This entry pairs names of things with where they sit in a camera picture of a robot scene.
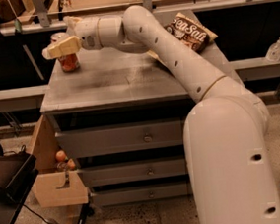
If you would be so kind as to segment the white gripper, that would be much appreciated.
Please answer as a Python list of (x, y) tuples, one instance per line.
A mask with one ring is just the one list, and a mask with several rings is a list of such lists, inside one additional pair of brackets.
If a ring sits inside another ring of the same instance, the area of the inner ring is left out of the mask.
[(75, 54), (81, 49), (96, 50), (102, 49), (98, 35), (99, 17), (70, 17), (65, 16), (63, 21), (70, 29), (75, 29), (76, 36), (50, 44), (42, 51), (45, 59), (55, 59), (65, 55)]

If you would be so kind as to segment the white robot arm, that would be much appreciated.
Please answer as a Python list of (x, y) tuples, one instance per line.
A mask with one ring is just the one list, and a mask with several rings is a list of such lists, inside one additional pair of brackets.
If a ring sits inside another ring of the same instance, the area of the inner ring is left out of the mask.
[(47, 46), (55, 59), (107, 47), (156, 53), (194, 100), (183, 146), (200, 224), (280, 224), (280, 195), (265, 148), (266, 104), (244, 84), (181, 43), (147, 9), (68, 17), (71, 34)]

